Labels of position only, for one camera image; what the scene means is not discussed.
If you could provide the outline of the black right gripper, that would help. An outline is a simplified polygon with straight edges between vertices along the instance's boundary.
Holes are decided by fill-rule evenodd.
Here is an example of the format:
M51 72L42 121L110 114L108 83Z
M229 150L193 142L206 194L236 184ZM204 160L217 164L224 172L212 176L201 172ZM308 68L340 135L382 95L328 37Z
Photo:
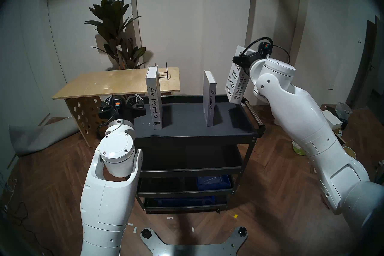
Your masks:
M239 70L241 69L245 74L247 74L247 69L250 69L251 65L259 59L263 59L259 52L251 52L250 54L234 56L233 63L238 67Z

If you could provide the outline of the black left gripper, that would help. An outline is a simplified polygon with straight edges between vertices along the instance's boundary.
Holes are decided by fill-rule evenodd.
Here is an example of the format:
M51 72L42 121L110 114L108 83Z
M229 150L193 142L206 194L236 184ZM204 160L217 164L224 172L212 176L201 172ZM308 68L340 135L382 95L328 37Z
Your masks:
M129 104L123 104L116 111L113 103L113 95L101 98L99 118L112 122L114 120L128 120L134 123L134 119L146 115L143 98L139 94L129 96Z

